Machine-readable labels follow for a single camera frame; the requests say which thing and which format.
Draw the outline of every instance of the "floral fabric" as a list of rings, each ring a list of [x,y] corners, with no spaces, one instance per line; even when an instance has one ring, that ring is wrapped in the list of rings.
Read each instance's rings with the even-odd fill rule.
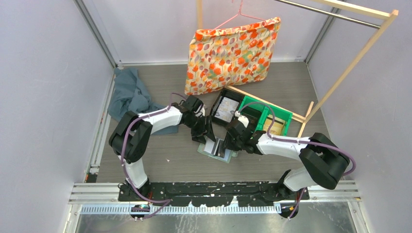
[[[189,45],[185,94],[265,79],[279,27],[276,17],[236,28],[197,30]]]

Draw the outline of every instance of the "paper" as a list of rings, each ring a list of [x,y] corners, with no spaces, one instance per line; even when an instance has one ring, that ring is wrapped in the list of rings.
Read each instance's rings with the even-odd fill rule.
[[[239,102],[224,97],[220,102],[219,107],[216,111],[215,117],[226,122],[232,121],[232,117],[235,114],[236,108],[238,107]]]

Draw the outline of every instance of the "gray floor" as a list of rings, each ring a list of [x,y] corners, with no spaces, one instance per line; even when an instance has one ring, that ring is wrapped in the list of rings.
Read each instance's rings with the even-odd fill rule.
[[[171,92],[184,92],[187,65],[139,66],[139,77],[146,84],[153,101],[167,105]],[[237,88],[270,101],[300,115],[305,115],[310,101],[316,95],[304,63],[272,63],[268,77],[257,83]],[[219,92],[199,95],[210,107]],[[109,133],[97,182],[122,182],[124,174],[120,162],[107,140],[117,126],[110,122]],[[301,124],[292,121],[288,136],[297,136]],[[224,138],[225,131],[214,125],[215,135]],[[303,136],[314,132],[328,135],[321,111],[306,125]],[[301,167],[299,161],[275,155],[239,153],[230,163],[224,163],[197,152],[199,143],[191,141],[190,129],[179,126],[179,133],[152,136],[143,156],[145,171],[151,181],[156,182],[200,182],[200,181],[276,181],[287,169]]]

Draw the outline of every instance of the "wooden stick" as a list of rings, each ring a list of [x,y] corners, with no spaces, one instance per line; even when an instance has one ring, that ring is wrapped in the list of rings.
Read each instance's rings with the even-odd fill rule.
[[[391,25],[391,23],[395,20],[398,16],[398,11],[394,10],[391,13],[389,19],[384,21],[381,27],[371,36],[371,38],[366,42],[365,46],[360,50],[360,52],[356,55],[355,59],[348,65],[345,71],[340,75],[340,77],[336,80],[334,85],[327,91],[325,96],[319,101],[316,106],[313,108],[313,111],[306,117],[305,122],[308,122],[312,116],[319,110],[319,108],[324,104],[324,102],[330,97],[330,95],[335,91],[335,89],[341,84],[341,82],[347,77],[349,72],[356,66],[356,64],[362,59],[362,57],[368,52],[368,50],[373,46],[373,44],[379,39],[379,37],[385,32],[385,30]]]
[[[203,29],[202,0],[196,0],[196,11],[197,11],[197,29]]]
[[[236,91],[236,92],[238,92],[238,93],[244,94],[244,95],[246,95],[246,96],[250,96],[250,97],[252,97],[252,98],[254,98],[254,99],[257,99],[258,101],[261,101],[261,102],[263,102],[263,103],[267,103],[267,104],[273,105],[273,106],[275,106],[275,107],[278,107],[278,108],[280,108],[280,109],[283,109],[283,110],[285,110],[285,111],[291,112],[291,111],[289,111],[289,110],[287,110],[287,109],[284,109],[284,108],[282,108],[282,107],[277,106],[276,104],[270,103],[270,102],[268,102],[268,101],[266,101],[266,100],[263,100],[263,99],[261,99],[261,98],[259,98],[259,97],[256,97],[256,96],[252,95],[252,94],[249,94],[249,93],[247,93],[247,92],[245,92],[245,91],[239,90],[239,89],[237,89],[237,88],[235,88],[235,87],[233,87],[233,86],[227,86],[226,88],[229,89],[229,90]],[[291,112],[291,113],[292,113],[292,120],[296,120],[296,121],[298,121],[298,122],[300,122],[300,123],[303,123],[303,122],[305,121],[305,117],[303,117],[303,116],[301,116],[301,115],[299,115],[299,114],[296,114],[296,113],[294,113],[294,112]]]
[[[310,102],[308,111],[306,112],[306,115],[305,115],[306,117],[309,115],[310,111],[312,110],[313,104],[314,104],[313,101]],[[299,134],[297,135],[297,137],[301,137],[301,136],[302,136],[303,130],[305,129],[305,126],[306,126],[306,122],[303,122],[303,123],[302,123],[302,126],[300,127],[300,131],[299,131]]]
[[[344,1],[337,1],[337,0],[312,0],[312,1],[319,2],[319,3],[329,5],[332,7],[336,7],[342,10],[355,12],[355,13],[362,14],[365,16],[383,19],[383,20],[387,20],[391,16],[391,14],[383,12],[383,11],[377,11],[377,10],[366,8],[363,6],[350,4]]]

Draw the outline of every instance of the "clothes hanger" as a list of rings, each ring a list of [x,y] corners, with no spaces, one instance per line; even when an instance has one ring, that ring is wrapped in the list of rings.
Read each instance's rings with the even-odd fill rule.
[[[259,20],[264,21],[264,19],[261,19],[261,18],[256,18],[256,17],[253,17],[253,16],[248,16],[248,15],[242,14],[242,5],[243,5],[243,0],[240,1],[240,7],[239,7],[238,13],[237,13],[235,16],[233,16],[233,17],[231,17],[230,19],[228,19],[227,21],[223,22],[221,25],[217,26],[214,30],[216,30],[216,29],[218,29],[219,27],[223,26],[224,24],[226,24],[227,22],[229,22],[229,21],[231,21],[232,19],[236,18],[237,16],[245,16],[245,17],[248,17],[248,18],[254,18],[254,19],[259,19]]]

